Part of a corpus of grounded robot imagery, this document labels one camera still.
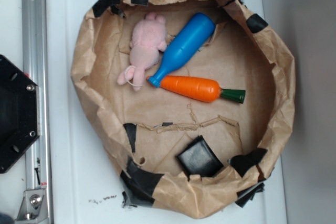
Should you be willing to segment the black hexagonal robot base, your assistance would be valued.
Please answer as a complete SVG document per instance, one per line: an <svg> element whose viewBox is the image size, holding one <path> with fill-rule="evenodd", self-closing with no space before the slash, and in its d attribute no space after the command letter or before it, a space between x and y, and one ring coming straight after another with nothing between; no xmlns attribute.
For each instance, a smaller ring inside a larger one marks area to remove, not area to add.
<svg viewBox="0 0 336 224"><path fill-rule="evenodd" d="M1 55L1 174L39 137L37 85Z"/></svg>

